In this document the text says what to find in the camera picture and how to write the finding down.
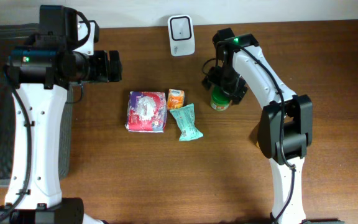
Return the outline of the green lid jar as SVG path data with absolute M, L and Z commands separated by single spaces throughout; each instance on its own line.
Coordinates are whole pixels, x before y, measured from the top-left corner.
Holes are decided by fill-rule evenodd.
M 231 100 L 226 97 L 218 86 L 212 90 L 210 105 L 216 111 L 224 111 L 229 108 Z

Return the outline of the orange tissue pack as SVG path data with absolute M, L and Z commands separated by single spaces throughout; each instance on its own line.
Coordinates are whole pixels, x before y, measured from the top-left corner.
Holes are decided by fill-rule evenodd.
M 183 90 L 169 89 L 167 99 L 167 109 L 175 110 L 183 107 L 185 92 Z

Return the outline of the mint green wipes pack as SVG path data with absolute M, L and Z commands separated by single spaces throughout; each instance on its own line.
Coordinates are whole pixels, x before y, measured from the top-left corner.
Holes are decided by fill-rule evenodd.
M 181 131 L 179 141 L 192 141 L 203 137 L 203 133 L 195 126 L 194 104 L 179 109 L 170 110 Z

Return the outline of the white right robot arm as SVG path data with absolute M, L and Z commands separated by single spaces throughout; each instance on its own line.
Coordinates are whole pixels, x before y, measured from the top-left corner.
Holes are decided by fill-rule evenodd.
M 302 169 L 313 139 L 313 104 L 284 84 L 266 61 L 252 34 L 230 28 L 213 36 L 215 65 L 203 80 L 235 105 L 251 90 L 262 109 L 257 143 L 273 177 L 271 223 L 308 223 L 303 209 Z

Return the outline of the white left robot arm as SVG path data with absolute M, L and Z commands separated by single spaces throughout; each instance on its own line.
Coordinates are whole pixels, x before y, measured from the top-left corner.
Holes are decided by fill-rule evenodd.
M 16 112 L 14 161 L 0 223 L 96 223 L 80 198 L 64 198 L 58 159 L 71 83 L 118 82 L 117 50 L 93 54 L 64 47 L 16 47 L 3 68 Z

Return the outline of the red purple tissue pack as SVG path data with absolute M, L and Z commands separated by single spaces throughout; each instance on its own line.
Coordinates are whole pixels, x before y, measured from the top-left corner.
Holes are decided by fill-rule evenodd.
M 164 92 L 131 91 L 125 124 L 129 132 L 164 133 L 167 101 Z

